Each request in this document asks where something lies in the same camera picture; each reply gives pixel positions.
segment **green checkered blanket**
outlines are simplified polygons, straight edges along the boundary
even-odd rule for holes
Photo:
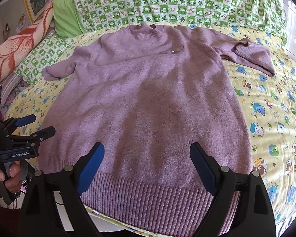
[[[248,27],[282,38],[285,14],[278,0],[75,0],[86,31],[142,21]]]
[[[16,67],[14,72],[35,85],[43,78],[43,70],[53,65],[71,44],[49,33]]]

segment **blue gripper pad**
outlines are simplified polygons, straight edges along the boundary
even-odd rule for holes
[[[207,192],[210,192],[213,196],[217,194],[216,177],[210,166],[203,158],[198,148],[192,144],[190,147],[191,160],[202,180],[202,183]]]
[[[93,153],[93,155],[79,176],[79,184],[77,186],[79,196],[89,189],[89,186],[102,163],[104,158],[104,145],[100,143],[99,145],[93,146],[89,153]]]
[[[25,116],[25,117],[22,117],[22,118],[18,119],[15,122],[15,126],[17,126],[17,127],[26,126],[26,125],[28,125],[30,123],[34,123],[35,120],[36,120],[36,116],[34,114],[28,115],[28,116]]]

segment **orange patterned blanket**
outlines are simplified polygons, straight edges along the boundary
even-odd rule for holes
[[[9,37],[0,45],[0,81],[5,79],[50,31],[53,4],[47,4],[43,18],[18,35]]]

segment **pillow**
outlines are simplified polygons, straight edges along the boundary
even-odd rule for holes
[[[87,33],[74,0],[53,0],[53,20],[55,31],[61,38],[72,38]]]
[[[23,59],[14,72],[22,76],[24,81],[34,86],[43,78],[44,68],[53,65],[69,46],[70,43],[53,34],[48,34],[45,39]]]
[[[88,31],[147,21],[247,27],[287,41],[279,0],[75,0]]]

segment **wall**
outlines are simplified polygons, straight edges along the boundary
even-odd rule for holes
[[[24,29],[30,23],[25,11],[23,0],[2,0],[0,4],[0,44],[4,42],[3,29],[7,23],[10,27],[7,37],[17,34],[15,29],[18,26],[18,22],[22,14],[25,15],[25,24],[22,28]]]

